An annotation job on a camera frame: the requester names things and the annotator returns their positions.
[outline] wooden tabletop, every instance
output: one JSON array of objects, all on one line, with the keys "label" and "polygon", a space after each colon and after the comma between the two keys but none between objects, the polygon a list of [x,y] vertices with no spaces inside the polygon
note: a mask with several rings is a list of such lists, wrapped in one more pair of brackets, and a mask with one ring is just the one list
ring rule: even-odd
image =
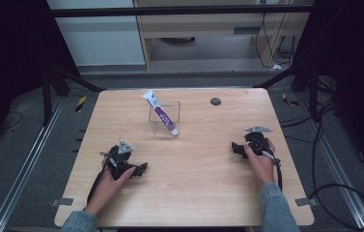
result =
[{"label": "wooden tabletop", "polygon": [[[129,163],[148,162],[106,207],[100,226],[255,226],[261,225],[258,192],[247,159],[233,153],[244,144],[244,129],[263,126],[281,160],[283,189],[298,225],[314,222],[293,159],[265,89],[157,89],[161,102],[180,102],[180,135],[154,137],[149,123],[148,90],[101,92],[64,193],[71,206],[59,206],[61,226],[72,211],[86,206],[102,156],[119,139],[134,147]],[[212,98],[221,99],[214,106]]]}]

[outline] white wall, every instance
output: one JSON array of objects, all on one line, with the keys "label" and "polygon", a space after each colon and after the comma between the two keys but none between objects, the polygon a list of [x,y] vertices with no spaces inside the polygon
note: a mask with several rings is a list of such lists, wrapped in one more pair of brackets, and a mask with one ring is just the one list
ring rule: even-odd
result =
[{"label": "white wall", "polygon": [[[133,7],[131,0],[47,0],[51,9]],[[56,18],[76,66],[145,65],[135,16]]]}]

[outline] person's left hand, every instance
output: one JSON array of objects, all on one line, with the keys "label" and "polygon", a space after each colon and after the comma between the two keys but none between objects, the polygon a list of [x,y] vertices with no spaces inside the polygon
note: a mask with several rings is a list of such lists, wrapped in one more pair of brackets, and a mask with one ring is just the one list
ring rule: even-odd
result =
[{"label": "person's left hand", "polygon": [[114,180],[109,170],[100,177],[99,183],[89,204],[83,209],[88,213],[99,216],[103,208],[111,201],[122,185],[131,177],[135,167],[128,169],[118,180]]}]

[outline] transparent box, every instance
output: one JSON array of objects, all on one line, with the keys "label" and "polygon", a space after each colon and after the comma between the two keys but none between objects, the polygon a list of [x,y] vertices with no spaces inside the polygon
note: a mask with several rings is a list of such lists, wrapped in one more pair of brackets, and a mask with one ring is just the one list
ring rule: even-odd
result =
[{"label": "transparent box", "polygon": [[167,128],[167,126],[161,121],[160,117],[151,107],[149,112],[149,122],[152,126],[152,131],[155,137],[158,138],[176,138],[179,136],[180,130],[180,114],[181,114],[181,103],[179,101],[170,101],[170,102],[161,102],[161,107],[163,108],[164,112],[169,116],[170,120],[175,124],[176,128],[178,129],[179,133],[173,135]]}]

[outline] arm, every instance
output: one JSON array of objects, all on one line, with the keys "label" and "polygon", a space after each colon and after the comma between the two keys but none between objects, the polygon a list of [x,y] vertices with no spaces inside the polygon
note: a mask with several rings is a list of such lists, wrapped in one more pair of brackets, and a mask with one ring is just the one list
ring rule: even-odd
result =
[{"label": "arm", "polygon": [[110,171],[105,171],[99,180],[94,195],[82,211],[75,211],[65,221],[62,232],[95,232],[98,217],[103,208],[111,201],[122,185],[131,177],[134,167],[127,170],[117,181],[113,180]]},{"label": "arm", "polygon": [[[275,147],[268,140],[272,152]],[[263,231],[299,231],[287,199],[274,182],[273,163],[265,156],[257,156],[245,144],[244,151],[248,156],[251,170],[257,179],[259,188],[259,206],[263,218]]]}]

